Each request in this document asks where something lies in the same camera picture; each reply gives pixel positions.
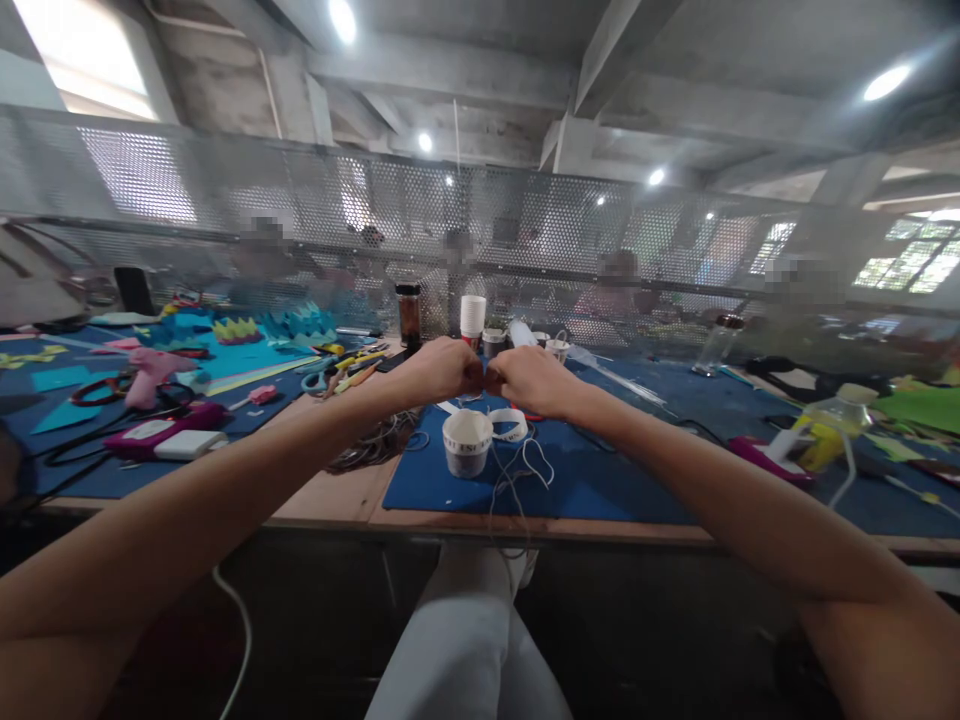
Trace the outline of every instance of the yellow bottle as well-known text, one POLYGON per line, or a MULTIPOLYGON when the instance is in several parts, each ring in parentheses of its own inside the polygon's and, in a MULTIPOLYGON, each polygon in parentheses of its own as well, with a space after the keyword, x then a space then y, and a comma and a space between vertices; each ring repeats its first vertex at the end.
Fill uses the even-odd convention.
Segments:
POLYGON ((878 396, 876 390, 846 383, 840 387, 836 397, 807 405, 793 429, 800 430, 809 425, 807 432, 814 442, 803 452, 797 464, 810 473, 826 470, 830 463, 844 454, 840 431, 846 433, 852 443, 873 424, 867 413, 867 405, 878 396))

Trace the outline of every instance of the hand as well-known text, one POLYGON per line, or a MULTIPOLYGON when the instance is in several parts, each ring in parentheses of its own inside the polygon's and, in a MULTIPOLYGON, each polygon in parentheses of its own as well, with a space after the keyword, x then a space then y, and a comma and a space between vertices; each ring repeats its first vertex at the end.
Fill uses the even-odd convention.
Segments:
POLYGON ((441 337, 387 373, 403 409, 432 405, 483 388, 483 363, 463 340, 441 337))
POLYGON ((537 415, 571 420, 590 386, 539 346, 524 346, 497 355, 487 365, 484 387, 517 407, 537 415))

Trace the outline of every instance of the blue cutting mat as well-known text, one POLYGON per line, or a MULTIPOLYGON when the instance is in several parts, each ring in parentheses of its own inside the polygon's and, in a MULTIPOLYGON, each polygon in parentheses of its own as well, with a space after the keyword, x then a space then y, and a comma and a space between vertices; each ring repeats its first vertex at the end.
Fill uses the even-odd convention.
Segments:
MULTIPOLYGON (((132 334, 132 332, 128 330, 121 332, 122 334, 132 334)), ((103 333, 87 328, 65 337, 98 344, 110 339, 103 333)), ((56 344, 56 341, 9 340, 0 342, 0 352, 11 354, 38 353, 44 345, 52 344, 56 344)), ((7 432, 18 441, 24 457, 42 452, 47 448, 54 447, 67 440, 78 437, 83 433, 89 432, 118 417, 125 409, 122 402, 112 403, 104 406, 103 411, 92 420, 59 430, 52 430, 40 435, 30 434, 30 431, 33 430, 44 417, 69 398, 77 389, 76 386, 72 386, 38 393, 33 388, 30 377, 31 373, 78 365, 86 366, 91 372, 96 373, 107 370, 119 370, 126 366, 125 359, 77 360, 77 357, 89 355, 90 352, 69 345, 67 347, 69 348, 69 352, 58 354, 56 359, 50 363, 27 363, 17 370, 0 371, 0 422, 6 425, 7 432)), ((232 348, 234 352, 223 353, 223 356, 226 357, 226 355, 230 355, 233 358, 239 358, 244 363, 252 363, 253 368, 258 367, 253 358, 248 357, 248 355, 255 353, 245 352, 242 349, 243 347, 242 345, 236 346, 232 348)), ((212 352, 218 353, 218 350, 220 350, 220 346, 216 344, 211 346, 212 352)), ((272 364, 271 358, 266 357, 266 353, 264 353, 264 355, 265 357, 261 360, 262 365, 259 365, 259 367, 272 364)), ((291 359, 291 357, 285 356, 279 362, 289 359, 291 359)), ((204 361, 199 362, 201 367, 205 367, 206 364, 204 361)), ((214 401, 225 406, 230 406, 245 398, 247 393, 258 385, 274 384, 277 386, 277 391, 280 394, 280 397, 276 400, 261 408, 251 405, 238 410, 232 418, 228 418, 224 425, 218 429, 227 433, 231 441, 236 441, 252 433, 300 394, 300 379, 299 375, 288 371, 262 382, 256 382, 237 388, 236 390, 216 395, 213 398, 214 401), (253 410, 254 412, 263 410, 264 412, 257 417, 250 417, 247 415, 248 410, 253 410)), ((88 446, 85 446, 85 448, 78 449, 75 452, 82 454, 84 449, 94 450, 98 447, 100 447, 99 442, 94 441, 88 446)), ((51 468, 44 465, 42 459, 24 460, 17 477, 18 489, 21 493, 32 494, 47 492, 90 462, 92 462, 91 459, 81 460, 63 467, 51 468)), ((155 461, 143 463, 130 470, 122 470, 120 469, 121 464, 121 461, 115 458, 108 460, 100 468, 77 482, 76 485, 65 490, 62 494, 70 497, 121 498, 182 466, 182 463, 155 461)))
MULTIPOLYGON (((762 421, 764 416, 799 414, 788 403, 728 376, 704 378, 691 373, 688 364, 642 361, 636 365, 614 362, 606 363, 606 366, 655 390, 667 400, 667 407, 672 412, 702 423, 725 440, 738 435, 772 439, 776 431, 762 421)), ((570 363, 570 369, 631 404, 651 410, 649 405, 595 370, 578 363, 570 363)), ((504 405, 500 398, 485 398, 468 407, 485 411, 488 406, 504 405)), ((491 453, 487 457, 486 469, 476 480, 451 476, 446 469, 441 432, 446 418, 447 414, 436 407, 424 412, 420 429, 429 433, 430 444, 422 451, 404 454, 384 496, 384 509, 483 514, 489 511, 491 491, 500 473, 499 468, 491 453)), ((536 477, 523 478, 517 483, 517 494, 526 515, 696 524, 694 517, 652 476, 624 457, 601 452, 564 423, 547 420, 537 423, 537 428, 538 439, 556 470, 556 478, 549 491, 536 477)), ((504 463, 519 447, 519 444, 496 445, 504 463)), ((922 445, 913 447, 928 457, 958 463, 956 455, 932 451, 922 445)), ((857 449, 878 459, 883 457, 866 440, 858 441, 857 449)), ((528 458, 537 455, 535 448, 528 448, 528 458)), ((546 469, 539 459, 533 462, 541 472, 546 469)), ((902 465, 898 468, 899 477, 904 482, 917 490, 934 492, 944 502, 960 509, 960 491, 911 468, 902 465)), ((709 468, 704 468, 704 472, 709 472, 709 468)), ((844 478, 845 471, 832 468, 820 476, 813 495, 820 500, 829 499, 844 478)), ((960 538, 960 522, 956 518, 878 481, 858 479, 838 509, 841 515, 871 534, 960 538)), ((497 498, 494 512, 498 515, 517 514, 509 492, 497 498)))

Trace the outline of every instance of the metal mesh screen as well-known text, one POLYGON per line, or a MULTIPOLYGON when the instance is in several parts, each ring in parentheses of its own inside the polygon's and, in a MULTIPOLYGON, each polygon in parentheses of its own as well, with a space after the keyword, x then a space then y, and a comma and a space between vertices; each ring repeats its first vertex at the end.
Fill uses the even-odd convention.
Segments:
MULTIPOLYGON (((427 335, 455 331, 459 296, 478 293, 488 315, 588 346, 685 355, 736 311, 759 318, 744 347, 794 357, 809 348, 771 323, 809 339, 874 322, 880 342, 925 315, 924 362, 960 318, 941 287, 960 260, 950 223, 11 106, 0 148, 3 212, 104 266, 148 268, 161 295, 186 283, 244 310, 312 298, 343 324, 395 328, 393 285, 418 280, 427 335)), ((848 354, 830 347, 821 361, 848 354)))

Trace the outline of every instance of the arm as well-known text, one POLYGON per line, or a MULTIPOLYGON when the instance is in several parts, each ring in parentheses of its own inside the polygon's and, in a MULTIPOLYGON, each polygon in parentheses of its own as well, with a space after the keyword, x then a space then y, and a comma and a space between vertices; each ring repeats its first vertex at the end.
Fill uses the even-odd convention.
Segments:
POLYGON ((501 353, 488 373, 488 390, 643 463, 787 592, 849 717, 960 717, 960 618, 866 534, 789 483, 582 382, 540 348, 501 353))
POLYGON ((376 422, 481 382, 466 344, 428 343, 378 382, 151 483, 0 578, 0 716, 98 714, 146 625, 307 480, 376 422))

